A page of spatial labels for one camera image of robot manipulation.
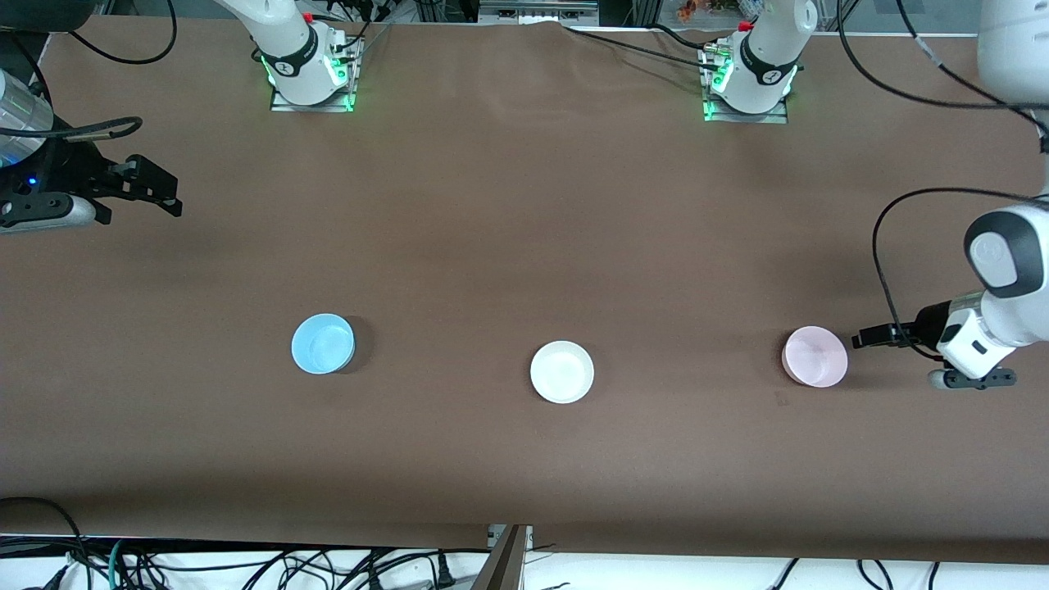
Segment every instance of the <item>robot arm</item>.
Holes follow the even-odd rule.
[[[287,102],[315,105],[345,86],[347,50],[360,40],[304,18],[295,0],[215,0],[245,27],[262,54],[270,83]]]
[[[768,112],[790,91],[797,58],[816,30],[819,13],[812,0],[765,0],[753,29],[728,39],[731,65],[712,86],[732,108]]]
[[[1049,10],[1022,0],[984,0],[978,45],[980,77],[1008,102],[1049,102]],[[1034,112],[1043,122],[1049,112]],[[1043,139],[1043,151],[1049,142]],[[984,291],[929,305],[914,322],[861,330],[854,347],[905,345],[935,349],[952,371],[933,372],[936,386],[1011,384],[999,363],[1012,351],[1049,341],[1049,153],[1041,203],[985,213],[965,233],[965,256]]]
[[[1015,349],[1049,340],[1049,211],[1019,204],[981,215],[965,255],[985,291],[951,301],[936,347],[979,379]]]

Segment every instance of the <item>cable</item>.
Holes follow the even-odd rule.
[[[77,543],[77,548],[80,549],[80,554],[85,561],[90,561],[90,554],[87,552],[87,548],[84,547],[84,539],[80,533],[80,527],[77,526],[77,522],[72,520],[69,512],[66,512],[65,508],[60,506],[57,502],[47,500],[46,498],[37,498],[34,496],[8,496],[6,498],[0,498],[0,506],[3,506],[4,504],[39,504],[51,508],[62,517],[62,520],[64,520],[67,525],[69,525],[69,530],[72,531],[72,536]],[[93,583],[91,582],[93,577],[94,576],[91,575],[91,572],[88,571],[87,590],[91,590],[93,588]]]
[[[930,60],[933,60],[933,63],[936,64],[936,67],[938,67],[940,71],[945,73],[947,78],[950,78],[955,82],[961,84],[962,86],[965,86],[966,88],[972,90],[973,92],[980,94],[981,97],[989,101],[992,101],[996,104],[1008,106],[1007,103],[1002,99],[996,97],[994,94],[991,94],[990,92],[984,90],[980,86],[972,84],[971,82],[962,78],[961,76],[958,76],[957,73],[955,73],[952,69],[947,67],[947,65],[944,64],[940,60],[940,58],[936,56],[933,49],[929,48],[927,44],[925,44],[925,40],[918,35],[918,31],[915,29],[914,24],[911,22],[911,15],[907,14],[906,8],[904,8],[903,6],[903,0],[896,0],[896,6],[900,10],[900,17],[903,19],[903,25],[906,26],[907,33],[911,34],[911,37],[915,40],[915,43],[918,43],[918,46],[921,47],[922,51],[924,51],[925,55],[928,56]],[[1035,127],[1037,127],[1042,131],[1043,136],[1049,135],[1049,127],[1046,127],[1044,123],[1042,123],[1037,119],[1034,119],[1034,117],[1032,117],[1031,114],[1028,114],[1019,108],[1009,108],[1009,110],[1015,112],[1016,114],[1022,117],[1025,121],[1032,123]]]
[[[645,47],[639,47],[637,45],[630,45],[629,43],[623,43],[622,41],[617,41],[615,39],[608,39],[607,37],[601,37],[600,35],[594,35],[592,33],[586,33],[585,30],[577,30],[577,29],[571,28],[571,27],[565,27],[565,30],[572,31],[572,33],[574,33],[576,35],[580,35],[582,37],[588,37],[591,39],[596,39],[596,40],[602,41],[604,43],[611,43],[613,45],[619,45],[620,47],[625,47],[627,49],[633,49],[635,51],[640,51],[642,54],[648,54],[649,56],[656,56],[657,58],[663,58],[664,60],[670,60],[672,62],[683,63],[685,65],[690,65],[690,66],[693,66],[693,67],[698,67],[700,69],[709,69],[711,71],[718,69],[718,66],[715,66],[713,64],[705,64],[705,63],[700,63],[700,62],[693,61],[693,60],[686,60],[684,58],[679,58],[679,57],[676,57],[676,56],[669,56],[667,54],[661,54],[659,51],[654,51],[651,49],[646,49]]]
[[[900,315],[896,311],[896,303],[893,302],[893,295],[889,290],[889,282],[885,280],[885,273],[881,268],[881,259],[878,257],[878,233],[881,230],[881,224],[882,222],[884,222],[885,215],[887,215],[889,212],[892,211],[893,208],[899,205],[900,203],[903,203],[908,198],[913,198],[915,196],[919,196],[922,194],[949,193],[949,192],[993,196],[998,198],[1004,198],[1007,201],[1014,201],[1018,203],[1027,203],[1029,205],[1039,207],[1040,209],[1049,210],[1049,203],[1045,203],[1039,201],[1035,197],[1025,196],[1022,194],[987,190],[987,189],[975,189],[967,187],[934,187],[934,188],[911,191],[902,196],[898,196],[894,198],[889,205],[886,205],[884,209],[881,210],[881,213],[878,214],[878,219],[874,223],[874,230],[871,232],[871,252],[874,256],[874,269],[878,273],[878,281],[881,282],[881,290],[885,294],[885,303],[889,305],[889,313],[892,314],[893,316],[893,325],[896,328],[896,332],[900,335],[900,339],[903,340],[903,343],[905,345],[909,346],[919,355],[937,362],[942,362],[943,357],[939,355],[930,355],[925,351],[922,351],[911,340],[909,337],[907,337],[906,333],[903,332],[903,325],[900,322]]]
[[[341,51],[341,50],[345,49],[346,47],[349,47],[349,46],[350,46],[350,45],[352,45],[354,43],[357,43],[358,41],[360,41],[360,40],[361,40],[361,38],[362,38],[362,37],[364,37],[364,31],[368,29],[368,25],[369,25],[369,24],[371,24],[371,21],[364,21],[364,26],[362,26],[362,27],[361,27],[361,31],[357,34],[357,37],[354,37],[354,39],[352,39],[352,40],[350,40],[350,41],[349,41],[348,43],[345,43],[345,44],[343,44],[343,45],[339,45],[339,46],[337,46],[337,47],[335,48],[335,50],[336,50],[336,51]]]
[[[928,590],[936,590],[936,572],[940,571],[940,562],[933,562],[933,569],[928,570]]]
[[[107,129],[112,129],[114,127],[122,127],[127,125],[126,129],[121,129],[119,131],[109,131],[105,133],[106,136],[102,138],[91,138],[94,140],[115,140],[119,138],[126,138],[131,133],[134,133],[142,127],[141,117],[121,117],[117,119],[110,119],[109,121],[103,121],[102,123],[92,123],[91,125],[84,125],[82,127],[70,127],[68,129],[51,129],[49,131],[31,131],[26,129],[8,129],[6,127],[0,127],[0,135],[7,135],[9,138],[40,138],[40,139],[86,139],[83,135],[93,135]]]
[[[76,30],[69,31],[69,35],[71,35],[72,38],[76,39],[77,41],[80,41],[88,49],[94,51],[95,54],[99,54],[100,56],[106,58],[107,60],[114,61],[116,63],[122,63],[127,65],[146,65],[146,64],[156,63],[163,60],[168,54],[171,52],[171,48],[175,46],[175,38],[178,37],[178,19],[175,17],[175,5],[171,3],[171,0],[167,0],[167,2],[168,2],[168,12],[171,14],[171,39],[168,41],[168,46],[165,47],[163,51],[153,56],[152,58],[146,58],[144,60],[130,60],[127,58],[120,58],[112,54],[107,54],[106,51],[103,51],[102,49],[95,47],[93,44],[91,44],[90,41],[81,37],[81,35]]]
[[[875,590],[893,590],[893,578],[889,577],[889,571],[885,569],[885,566],[881,565],[881,562],[878,560],[874,560],[874,565],[878,566],[878,569],[881,570],[881,575],[885,576],[885,588],[878,586],[866,575],[866,570],[863,569],[863,560],[856,560],[856,569],[859,570],[859,574],[863,576],[863,581],[870,584],[872,588]]]
[[[10,33],[10,41],[15,44],[18,52],[22,54],[22,57],[25,58],[25,61],[29,62],[29,67],[33,68],[33,73],[37,77],[37,82],[40,82],[40,87],[43,89],[44,100],[47,101],[47,104],[51,104],[51,90],[47,87],[47,81],[44,80],[44,72],[40,71],[40,65],[37,63],[37,60],[33,59],[33,54],[22,44],[22,40],[18,38],[18,33],[14,30]]]
[[[676,30],[673,30],[672,28],[670,28],[669,26],[666,26],[664,24],[660,24],[658,22],[654,22],[650,25],[646,26],[645,28],[658,28],[659,30],[662,30],[663,33],[669,35],[671,39],[673,39],[675,41],[677,41],[678,43],[681,43],[682,45],[684,45],[686,47],[691,47],[693,49],[700,49],[700,50],[703,49],[704,43],[692,43],[688,39],[685,39],[684,37],[678,35],[678,33]]]
[[[913,94],[905,90],[900,90],[894,86],[878,80],[873,73],[868,71],[863,64],[859,62],[856,58],[856,54],[853,52],[852,47],[849,45],[849,40],[845,39],[845,28],[844,23],[841,19],[841,2],[842,0],[837,0],[838,4],[838,15],[836,17],[838,25],[838,38],[841,41],[841,48],[844,49],[845,56],[848,56],[849,61],[852,62],[853,67],[856,68],[863,78],[866,78],[872,84],[885,90],[886,92],[897,96],[901,99],[906,99],[908,101],[914,101],[916,103],[921,103],[930,106],[939,106],[943,108],[960,108],[960,109],[980,109],[980,110],[1011,110],[1011,109],[1024,109],[1024,110],[1046,110],[1049,109],[1049,104],[1046,103],[1009,103],[1009,104],[994,104],[994,103],[960,103],[955,101],[941,101],[937,99],[928,99],[925,97],[919,97],[918,94]]]
[[[794,557],[788,562],[787,567],[785,567],[783,573],[779,574],[779,580],[769,590],[783,590],[784,584],[787,584],[787,577],[790,576],[791,570],[794,569],[794,566],[796,566],[799,561],[801,561],[800,557]]]
[[[120,554],[121,544],[123,543],[123,539],[113,543],[113,548],[109,551],[109,590],[116,590],[116,555]]]

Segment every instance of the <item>black cable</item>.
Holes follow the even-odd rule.
[[[968,187],[934,187],[934,188],[926,188],[926,189],[919,189],[919,190],[911,191],[911,192],[908,192],[908,193],[906,193],[906,194],[904,194],[902,196],[898,196],[898,197],[894,198],[889,205],[886,205],[881,210],[881,213],[878,214],[878,219],[874,223],[874,230],[871,232],[871,252],[872,252],[873,257],[874,257],[874,269],[878,273],[878,281],[881,282],[881,290],[885,294],[885,303],[889,304],[889,313],[892,314],[892,316],[893,316],[893,325],[896,328],[897,334],[900,335],[900,339],[903,340],[903,343],[905,345],[909,346],[912,350],[914,350],[919,355],[921,355],[921,356],[923,356],[923,357],[925,357],[925,358],[927,358],[929,360],[937,361],[937,362],[942,362],[943,361],[943,357],[939,356],[939,355],[930,355],[929,353],[926,353],[925,351],[922,351],[921,349],[919,349],[911,340],[911,338],[907,337],[906,333],[903,332],[903,325],[900,322],[900,315],[896,311],[896,303],[893,302],[893,295],[892,295],[892,293],[889,290],[889,282],[885,280],[885,273],[882,271],[882,268],[881,268],[881,259],[878,257],[878,233],[881,230],[881,224],[885,219],[885,215],[887,215],[889,212],[892,211],[893,208],[896,207],[897,205],[899,205],[900,203],[903,203],[904,201],[906,201],[908,198],[913,198],[915,196],[919,196],[919,195],[922,195],[922,194],[950,193],[950,192],[957,192],[957,193],[961,193],[961,194],[977,194],[977,195],[983,195],[983,196],[993,196],[993,197],[998,197],[998,198],[1004,198],[1004,199],[1007,199],[1007,201],[1014,201],[1014,202],[1019,202],[1019,203],[1027,203],[1029,205],[1033,205],[1035,207],[1039,207],[1039,208],[1041,208],[1043,210],[1049,211],[1049,203],[1045,203],[1045,202],[1039,201],[1035,197],[1025,196],[1025,195],[1022,195],[1022,194],[1016,194],[1016,193],[1011,193],[1011,192],[1003,192],[1003,191],[997,191],[997,190],[988,190],[988,189],[975,189],[975,188],[968,188]]]
[[[40,139],[70,139],[80,138],[82,135],[89,135],[94,133],[100,133],[107,129],[113,129],[115,127],[123,127],[127,125],[126,129],[121,129],[119,131],[109,131],[106,133],[106,138],[93,138],[95,140],[115,140],[119,138],[126,138],[131,133],[134,133],[142,127],[141,117],[121,117],[117,119],[110,119],[109,121],[103,121],[102,123],[92,123],[91,125],[84,125],[81,127],[70,127],[68,129],[51,129],[49,131],[33,131],[26,129],[8,129],[6,127],[0,127],[0,135],[7,135],[10,138],[40,138]]]
[[[928,590],[936,590],[936,572],[940,571],[940,562],[933,562],[933,569],[928,570]]]
[[[360,41],[361,38],[364,37],[364,31],[368,29],[368,25],[369,24],[371,24],[371,21],[365,21],[364,22],[364,26],[361,27],[361,31],[357,34],[357,37],[354,37],[354,39],[351,39],[348,43],[346,43],[344,45],[339,45],[338,47],[336,47],[335,48],[336,51],[341,51],[341,50],[345,49],[346,47],[349,47],[354,43],[357,43],[358,41]]]
[[[33,59],[33,54],[30,54],[29,50],[25,48],[25,45],[22,44],[22,40],[18,38],[18,33],[10,33],[10,41],[15,44],[18,52],[22,54],[22,57],[25,58],[25,61],[29,62],[29,67],[33,68],[33,73],[37,77],[37,81],[40,82],[44,100],[47,101],[47,104],[51,104],[51,90],[47,87],[47,81],[44,80],[44,72],[40,71],[40,65],[37,64],[37,60]]]
[[[255,585],[258,584],[262,575],[265,574],[265,572],[274,566],[274,564],[282,561],[290,553],[291,551],[281,551],[280,553],[277,553],[277,555],[275,555],[269,562],[262,564],[262,567],[256,570],[255,573],[253,573],[251,577],[249,577],[248,581],[244,582],[244,585],[240,587],[240,590],[252,590],[253,588],[255,588]]]
[[[903,6],[903,0],[896,0],[896,6],[900,10],[900,17],[903,19],[903,25],[907,28],[907,33],[911,34],[912,39],[914,39],[915,42],[918,43],[918,45],[925,52],[925,55],[927,55],[929,57],[929,59],[933,60],[933,63],[936,64],[936,67],[939,68],[940,71],[942,71],[943,73],[945,73],[947,76],[947,78],[950,78],[955,82],[961,84],[962,86],[965,86],[966,88],[968,88],[969,90],[972,90],[973,92],[980,94],[981,97],[983,97],[983,98],[985,98],[985,99],[987,99],[989,101],[992,101],[996,104],[1005,105],[1006,107],[1008,107],[1008,104],[1005,101],[1003,101],[1002,99],[996,97],[994,94],[991,94],[990,92],[984,90],[980,86],[977,86],[976,84],[973,84],[973,83],[969,82],[968,80],[962,78],[961,76],[958,76],[957,73],[955,73],[955,71],[952,69],[950,69],[949,67],[947,67],[946,64],[944,64],[942,61],[940,61],[940,58],[935,57],[935,54],[933,54],[933,50],[929,49],[928,46],[925,44],[925,42],[921,39],[921,37],[919,37],[918,30],[915,29],[914,23],[911,22],[911,15],[908,15],[906,8],[904,8],[904,6]],[[1023,110],[1021,110],[1019,108],[1009,108],[1009,110],[1011,110],[1012,112],[1015,112],[1016,114],[1019,114],[1021,118],[1023,118],[1028,123],[1032,123],[1035,127],[1037,127],[1039,129],[1041,129],[1043,135],[1049,135],[1049,127],[1046,127],[1045,123],[1039,121],[1037,119],[1034,119],[1034,117],[1032,117],[1029,113],[1024,112]]]
[[[163,51],[153,56],[152,58],[146,58],[144,60],[131,60],[127,58],[120,58],[112,54],[107,54],[106,51],[103,51],[102,49],[95,47],[93,44],[91,44],[90,41],[81,37],[81,35],[76,30],[69,31],[69,35],[71,35],[72,38],[76,39],[77,41],[80,41],[88,49],[94,51],[95,54],[99,54],[100,56],[106,58],[107,60],[114,61],[116,63],[122,63],[127,65],[146,65],[146,64],[156,63],[163,60],[168,54],[171,52],[171,48],[175,46],[175,38],[178,37],[178,19],[175,17],[175,5],[171,3],[171,0],[167,0],[167,2],[168,2],[168,12],[171,13],[171,39],[168,41],[168,46],[165,47]]]
[[[72,536],[77,543],[77,547],[80,549],[80,554],[84,557],[84,560],[90,561],[90,553],[88,553],[87,548],[84,547],[84,539],[83,535],[80,533],[80,527],[77,526],[77,522],[72,520],[72,517],[69,515],[69,512],[66,512],[65,508],[60,506],[57,502],[47,500],[46,498],[37,498],[34,496],[8,496],[6,498],[0,498],[0,506],[3,506],[4,504],[38,504],[42,506],[47,506],[48,508],[55,510],[62,517],[62,520],[64,520],[66,524],[69,525],[69,530],[72,531]],[[91,575],[91,572],[88,571],[87,590],[92,589],[93,577],[94,576]]]
[[[686,60],[684,58],[679,58],[677,56],[668,56],[666,54],[661,54],[659,51],[654,51],[651,49],[646,49],[645,47],[639,47],[637,45],[630,45],[629,43],[623,43],[622,41],[617,41],[615,39],[608,39],[607,37],[601,37],[600,35],[594,35],[592,33],[586,33],[585,30],[577,30],[577,29],[571,28],[571,27],[565,27],[565,30],[575,33],[576,35],[580,35],[582,37],[588,37],[591,39],[596,39],[596,40],[602,41],[604,43],[612,43],[613,45],[619,45],[620,47],[625,47],[627,49],[633,49],[635,51],[641,51],[642,54],[648,54],[649,56],[656,56],[657,58],[663,58],[664,60],[670,60],[672,62],[683,63],[683,64],[686,64],[686,65],[698,67],[700,69],[709,69],[711,71],[718,69],[718,66],[715,66],[714,64],[705,64],[705,63],[700,63],[700,62],[693,61],[693,60]]]
[[[791,570],[794,569],[794,566],[796,566],[799,561],[801,561],[800,557],[794,557],[788,562],[787,567],[785,567],[783,573],[779,574],[779,580],[769,590],[783,590],[784,584],[787,584],[787,578],[790,576]]]
[[[254,567],[264,566],[266,564],[266,562],[252,562],[250,564],[230,564],[224,566],[205,566],[205,567],[188,568],[181,566],[166,566],[164,564],[157,564],[152,560],[150,561],[155,569],[167,570],[167,571],[219,571],[229,569],[254,568]]]
[[[673,39],[675,41],[677,41],[678,43],[681,43],[682,45],[684,45],[686,47],[691,47],[693,49],[701,49],[701,50],[703,49],[704,43],[692,43],[688,39],[685,39],[684,37],[678,35],[678,31],[676,31],[675,29],[672,29],[669,26],[666,26],[664,24],[661,24],[661,23],[658,23],[658,22],[654,22],[654,23],[649,24],[648,26],[646,26],[645,28],[657,28],[657,29],[662,30],[663,33],[669,35],[670,39]]]
[[[878,80],[873,73],[868,71],[863,64],[859,62],[856,58],[856,54],[853,52],[852,47],[849,45],[849,40],[845,39],[845,28],[844,22],[841,19],[841,1],[837,0],[838,3],[838,15],[836,17],[838,25],[838,38],[841,41],[841,48],[844,49],[845,56],[848,56],[849,61],[852,62],[853,67],[856,68],[863,78],[866,78],[872,84],[885,90],[886,92],[897,96],[901,99],[906,99],[908,101],[914,101],[916,103],[921,103],[930,106],[939,106],[943,108],[960,108],[960,109],[973,109],[973,110],[1011,110],[1011,109],[1024,109],[1024,110],[1046,110],[1049,109],[1049,104],[1046,103],[1008,103],[1008,104],[994,104],[994,103],[960,103],[955,101],[941,101],[938,99],[929,99],[925,97],[920,97],[918,94],[913,94],[905,90],[900,90],[894,86]]]
[[[874,560],[874,565],[878,566],[878,569],[881,570],[881,575],[885,576],[885,588],[878,586],[873,580],[871,580],[870,576],[866,575],[866,570],[863,569],[863,560],[856,560],[856,569],[859,570],[859,574],[863,576],[863,581],[870,584],[872,588],[875,590],[893,590],[893,578],[889,576],[889,571],[885,569],[885,566],[881,565],[881,562],[878,560]]]

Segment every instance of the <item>power cord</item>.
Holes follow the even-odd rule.
[[[72,520],[69,512],[66,512],[65,508],[59,506],[57,502],[47,500],[46,498],[37,498],[34,496],[8,496],[6,498],[0,498],[0,507],[14,504],[36,504],[39,506],[46,506],[58,512],[59,515],[62,517],[62,520],[64,520],[69,526],[69,530],[72,531],[72,538],[77,544],[77,549],[80,551],[80,555],[85,561],[90,561],[90,553],[87,552],[87,548],[84,546],[84,535],[80,533],[80,527],[77,526],[77,522]],[[93,584],[91,582],[92,577],[94,576],[92,576],[91,572],[88,571],[87,590],[92,590],[93,588]]]
[[[33,59],[33,55],[29,50],[25,48],[22,41],[18,38],[16,33],[12,33],[12,41],[15,43],[15,47],[18,48],[25,61],[29,62],[29,66],[33,68],[33,73],[37,77],[37,81],[43,90],[44,100],[47,101],[48,105],[51,105],[51,92],[47,87],[47,80],[44,79],[44,72],[40,70],[40,65],[37,64],[37,60]],[[141,117],[121,117],[119,119],[110,119],[109,121],[103,121],[102,123],[94,123],[91,125],[84,125],[82,127],[70,127],[68,129],[51,129],[48,131],[33,131],[26,129],[10,129],[7,127],[0,127],[0,135],[6,135],[8,138],[36,138],[36,139],[66,139],[69,141],[101,141],[101,140],[115,140],[119,138],[126,138],[131,133],[134,133],[142,127]],[[98,136],[98,133],[107,131],[108,129],[114,129],[117,127],[124,127],[117,131],[108,131],[102,136]]]
[[[938,99],[929,99],[929,98],[926,98],[926,97],[920,97],[918,94],[913,94],[913,93],[907,92],[905,90],[900,90],[899,88],[891,86],[891,85],[886,84],[885,82],[882,82],[881,80],[879,80],[878,78],[876,78],[870,71],[868,71],[868,69],[865,67],[863,67],[863,64],[861,64],[859,62],[859,60],[856,58],[856,54],[853,52],[852,46],[849,45],[849,40],[845,38],[844,22],[843,22],[843,20],[841,18],[842,0],[837,0],[837,8],[838,8],[838,14],[837,14],[837,17],[836,17],[836,21],[837,21],[837,26],[838,26],[838,39],[841,41],[841,48],[844,49],[845,56],[848,56],[849,61],[852,62],[853,67],[855,67],[856,70],[859,71],[860,75],[863,76],[863,78],[866,78],[872,84],[874,84],[875,86],[881,88],[882,90],[885,90],[886,92],[889,92],[891,94],[894,94],[894,96],[899,97],[901,99],[906,99],[908,101],[914,101],[914,102],[917,102],[917,103],[921,103],[921,104],[925,104],[925,105],[930,105],[930,106],[938,106],[938,107],[943,107],[943,108],[959,108],[959,109],[973,109],[973,110],[1014,110],[1014,109],[1022,109],[1022,110],[1045,110],[1045,109],[1049,109],[1049,104],[1046,104],[1046,103],[1005,103],[1005,104],[997,104],[997,103],[962,103],[962,102],[955,102],[955,101],[941,101],[941,100],[938,100]]]
[[[47,81],[44,80],[44,72],[40,71],[40,65],[37,63],[37,60],[33,58],[33,54],[22,44],[22,40],[18,38],[18,33],[14,30],[10,33],[10,41],[15,44],[18,52],[22,54],[22,57],[25,58],[25,61],[29,62],[29,67],[33,68],[33,75],[37,77],[37,83],[40,84],[44,100],[47,101],[47,104],[51,104],[51,90],[47,87]]]
[[[928,570],[928,590],[936,590],[936,572],[940,571],[940,562],[933,562],[933,568]]]
[[[455,586],[455,578],[452,577],[452,572],[448,569],[448,557],[444,551],[440,551],[437,553],[437,576],[433,587],[436,590],[444,590],[450,586]]]
[[[654,22],[654,23],[649,24],[648,26],[646,26],[645,28],[656,28],[656,29],[662,30],[663,33],[669,35],[670,39],[673,39],[675,41],[677,41],[678,43],[681,43],[682,45],[684,45],[686,47],[691,47],[692,49],[703,49],[703,45],[705,45],[705,43],[692,43],[688,39],[685,39],[684,37],[678,35],[677,30],[675,30],[675,29],[672,29],[669,26],[666,26],[664,24],[658,23],[658,22]]]
[[[569,30],[571,33],[574,33],[576,35],[579,35],[581,37],[588,37],[590,39],[601,41],[602,43],[609,43],[612,45],[618,45],[618,46],[624,47],[626,49],[631,49],[634,51],[639,51],[639,52],[642,52],[642,54],[648,54],[649,56],[656,56],[657,58],[663,58],[664,60],[669,60],[669,61],[672,61],[672,62],[683,63],[685,65],[690,65],[690,66],[693,66],[693,67],[698,67],[700,69],[709,69],[711,71],[714,71],[714,70],[718,69],[718,66],[715,66],[713,64],[705,64],[705,63],[700,63],[700,62],[694,61],[694,60],[686,60],[684,58],[679,58],[677,56],[670,56],[670,55],[667,55],[667,54],[661,54],[660,51],[654,51],[654,50],[645,48],[645,47],[639,47],[637,45],[631,45],[629,43],[623,43],[622,41],[617,41],[616,39],[608,39],[607,37],[601,37],[600,35],[594,35],[593,33],[587,33],[585,30],[578,30],[578,29],[570,28],[570,27],[564,27],[564,29]]]
[[[903,19],[903,25],[906,26],[907,33],[911,34],[911,37],[915,40],[915,43],[917,43],[918,46],[921,47],[921,50],[926,56],[928,56],[928,59],[933,60],[933,63],[936,64],[936,67],[938,67],[940,71],[945,73],[947,78],[950,78],[955,82],[961,84],[962,86],[965,86],[966,88],[972,90],[973,92],[980,94],[981,97],[994,102],[996,104],[1003,105],[1006,108],[1009,108],[1009,110],[1015,112],[1016,114],[1022,117],[1025,121],[1032,123],[1035,127],[1037,127],[1039,130],[1041,131],[1042,138],[1049,136],[1049,127],[1046,127],[1046,125],[1043,122],[1039,121],[1033,115],[1024,112],[1022,109],[1011,108],[1002,99],[996,97],[994,94],[991,94],[990,92],[984,90],[980,86],[977,86],[976,84],[955,73],[952,69],[947,67],[947,65],[944,64],[942,60],[940,60],[940,58],[936,55],[936,52],[933,51],[932,47],[929,47],[925,43],[925,40],[922,39],[920,35],[918,35],[918,31],[915,29],[914,24],[911,22],[911,15],[907,14],[906,8],[904,8],[903,6],[903,0],[896,0],[896,6],[900,10],[900,17]]]
[[[779,580],[776,581],[776,583],[773,584],[772,588],[769,588],[769,590],[783,590],[784,584],[787,584],[787,578],[790,576],[791,570],[794,569],[794,566],[796,566],[799,561],[801,561],[800,557],[794,557],[788,562],[787,567],[785,567],[783,573],[779,574]]]
[[[881,230],[881,224],[885,220],[885,215],[893,210],[897,205],[903,203],[908,198],[914,198],[922,194],[935,194],[935,193],[961,193],[961,194],[975,194],[983,196],[993,196],[997,198],[1004,198],[1006,201],[1013,201],[1016,203],[1026,203],[1028,205],[1034,205],[1041,209],[1049,211],[1049,203],[1039,201],[1036,197],[1026,196],[1023,194],[1016,194],[1011,192],[1003,192],[997,190],[987,189],[975,189],[968,187],[934,187],[926,189],[919,189],[911,191],[904,195],[894,198],[889,205],[881,210],[878,214],[878,219],[874,223],[874,230],[871,232],[871,253],[874,257],[874,269],[878,273],[878,281],[881,283],[881,291],[885,295],[885,303],[889,305],[889,313],[893,316],[893,325],[896,328],[897,334],[900,335],[900,339],[903,343],[909,346],[919,355],[937,362],[943,362],[943,357],[940,355],[932,355],[925,351],[919,349],[912,340],[907,337],[906,333],[903,331],[903,325],[900,322],[900,315],[896,311],[896,303],[893,302],[893,295],[889,290],[889,282],[885,280],[885,273],[881,268],[881,259],[878,256],[878,233]]]
[[[178,37],[178,19],[175,17],[175,5],[171,3],[171,0],[167,0],[167,2],[168,2],[168,12],[171,14],[171,39],[168,41],[168,46],[165,47],[163,51],[153,56],[152,58],[146,58],[144,60],[131,60],[127,58],[116,57],[112,54],[108,54],[100,49],[99,47],[94,46],[90,41],[81,37],[81,35],[76,30],[70,31],[69,35],[71,35],[72,38],[76,39],[77,41],[80,41],[81,44],[83,44],[88,49],[94,51],[95,54],[99,54],[100,56],[106,58],[107,60],[114,61],[116,63],[122,63],[127,65],[146,65],[146,64],[156,63],[163,60],[168,54],[171,52],[171,48],[175,46],[175,38]]]
[[[875,582],[866,575],[866,570],[863,569],[863,560],[856,560],[856,569],[858,569],[859,574],[863,576],[863,582],[866,582],[872,588],[874,588],[874,590],[893,590],[893,578],[889,576],[889,570],[886,570],[885,566],[881,565],[881,562],[878,560],[874,560],[874,565],[878,566],[878,569],[881,570],[881,575],[885,577],[884,588],[875,584]]]

